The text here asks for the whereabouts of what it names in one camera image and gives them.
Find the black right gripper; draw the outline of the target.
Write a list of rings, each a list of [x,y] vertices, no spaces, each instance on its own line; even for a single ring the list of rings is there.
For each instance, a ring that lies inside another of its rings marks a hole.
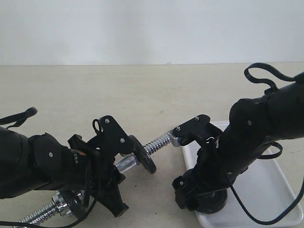
[[[197,163],[191,168],[190,177],[200,186],[212,191],[228,190],[240,174],[240,150],[232,147],[206,147],[200,148],[197,155]],[[186,195],[183,175],[172,183],[175,202],[180,209],[197,210],[200,202],[197,195]]]

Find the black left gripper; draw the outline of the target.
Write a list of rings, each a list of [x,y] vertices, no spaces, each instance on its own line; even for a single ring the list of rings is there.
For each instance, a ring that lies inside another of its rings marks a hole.
[[[112,215],[117,218],[128,209],[118,188],[125,179],[114,165],[117,150],[103,134],[98,134],[85,142],[82,136],[74,134],[68,144],[72,149],[88,156],[92,165],[92,180],[90,195],[97,199]]]

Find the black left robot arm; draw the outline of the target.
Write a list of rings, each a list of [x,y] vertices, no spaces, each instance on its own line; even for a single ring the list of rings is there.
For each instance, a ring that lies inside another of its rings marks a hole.
[[[0,129],[0,197],[10,199],[32,190],[84,190],[85,199],[94,197],[115,217],[128,210],[118,183],[124,176],[114,159],[79,135],[70,139],[72,148],[61,145],[45,133],[26,137]]]

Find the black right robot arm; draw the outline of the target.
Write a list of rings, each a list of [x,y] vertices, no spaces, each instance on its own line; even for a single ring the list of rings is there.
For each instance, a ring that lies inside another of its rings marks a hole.
[[[172,185],[181,209],[212,214],[226,204],[237,177],[280,140],[304,135],[304,75],[281,76],[282,88],[271,82],[260,98],[242,98],[230,109],[229,124],[221,130],[204,114],[176,127],[181,146],[199,145],[195,166]]]

